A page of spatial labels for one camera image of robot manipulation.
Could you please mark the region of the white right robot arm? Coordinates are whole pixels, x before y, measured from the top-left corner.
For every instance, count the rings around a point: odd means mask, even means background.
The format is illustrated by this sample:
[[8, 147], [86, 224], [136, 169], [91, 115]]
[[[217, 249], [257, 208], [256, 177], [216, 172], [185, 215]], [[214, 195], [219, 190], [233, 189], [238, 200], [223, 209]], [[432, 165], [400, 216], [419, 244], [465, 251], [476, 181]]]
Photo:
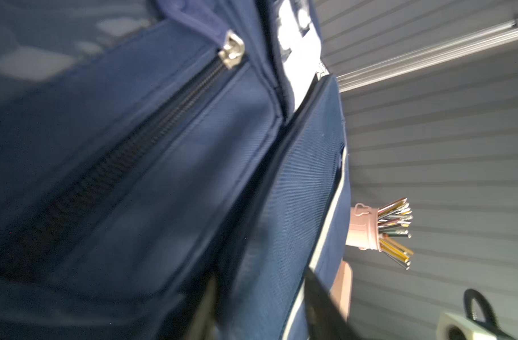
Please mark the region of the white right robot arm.
[[486, 327], [460, 314], [443, 313], [438, 320], [436, 339], [501, 340], [515, 339], [515, 337], [495, 327]]

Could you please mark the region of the pink pencil case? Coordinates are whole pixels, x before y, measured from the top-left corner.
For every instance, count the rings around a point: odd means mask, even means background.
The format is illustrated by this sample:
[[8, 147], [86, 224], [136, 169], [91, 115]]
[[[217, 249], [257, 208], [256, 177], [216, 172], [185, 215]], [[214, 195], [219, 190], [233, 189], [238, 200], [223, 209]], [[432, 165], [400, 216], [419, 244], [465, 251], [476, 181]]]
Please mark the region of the pink pencil case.
[[330, 296], [345, 321], [350, 316], [353, 271], [349, 263], [342, 261], [331, 287]]

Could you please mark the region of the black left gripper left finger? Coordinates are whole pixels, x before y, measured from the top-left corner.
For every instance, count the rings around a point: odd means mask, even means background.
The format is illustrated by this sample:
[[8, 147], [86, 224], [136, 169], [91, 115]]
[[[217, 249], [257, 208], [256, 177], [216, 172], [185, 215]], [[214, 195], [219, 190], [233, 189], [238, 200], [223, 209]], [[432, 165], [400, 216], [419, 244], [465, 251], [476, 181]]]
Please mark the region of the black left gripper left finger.
[[216, 328], [216, 308], [219, 285], [215, 276], [204, 284], [200, 295], [194, 296], [191, 307], [175, 317], [165, 339], [213, 339]]

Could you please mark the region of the bundle of coloured pencils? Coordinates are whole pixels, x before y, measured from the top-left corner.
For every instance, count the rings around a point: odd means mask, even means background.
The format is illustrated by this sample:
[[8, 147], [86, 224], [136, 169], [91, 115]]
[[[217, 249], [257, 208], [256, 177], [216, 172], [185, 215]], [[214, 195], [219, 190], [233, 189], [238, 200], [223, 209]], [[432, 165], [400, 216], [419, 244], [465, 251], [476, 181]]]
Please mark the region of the bundle of coloured pencils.
[[414, 251], [398, 239], [411, 239], [409, 228], [412, 220], [412, 209], [407, 198], [400, 198], [381, 207], [377, 214], [379, 251], [405, 271], [411, 267]]

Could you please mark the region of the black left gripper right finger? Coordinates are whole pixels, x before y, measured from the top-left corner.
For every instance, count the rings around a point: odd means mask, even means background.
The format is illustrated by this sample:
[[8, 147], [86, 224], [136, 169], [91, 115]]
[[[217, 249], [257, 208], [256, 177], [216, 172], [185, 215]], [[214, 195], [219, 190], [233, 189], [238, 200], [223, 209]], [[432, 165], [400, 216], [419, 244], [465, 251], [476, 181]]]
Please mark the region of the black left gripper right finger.
[[304, 303], [311, 340], [359, 340], [361, 336], [344, 320], [324, 286], [310, 268], [304, 272]]

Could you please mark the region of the pink pencil cup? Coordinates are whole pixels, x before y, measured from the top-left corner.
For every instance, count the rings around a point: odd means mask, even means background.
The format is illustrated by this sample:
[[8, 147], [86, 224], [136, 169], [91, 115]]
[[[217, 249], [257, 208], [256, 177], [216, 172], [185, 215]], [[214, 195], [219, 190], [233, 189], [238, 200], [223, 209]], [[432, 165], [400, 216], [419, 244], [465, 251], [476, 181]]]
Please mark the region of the pink pencil cup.
[[378, 250], [378, 209], [357, 203], [351, 208], [351, 219], [345, 244], [360, 250]]

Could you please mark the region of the navy blue student backpack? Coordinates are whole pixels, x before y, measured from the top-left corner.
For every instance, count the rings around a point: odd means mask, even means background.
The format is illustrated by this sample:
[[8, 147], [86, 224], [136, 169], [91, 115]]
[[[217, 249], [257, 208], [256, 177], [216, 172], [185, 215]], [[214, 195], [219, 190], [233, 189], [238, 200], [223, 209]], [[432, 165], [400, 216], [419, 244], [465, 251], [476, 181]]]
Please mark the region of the navy blue student backpack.
[[351, 190], [312, 1], [0, 1], [0, 339], [309, 339]]

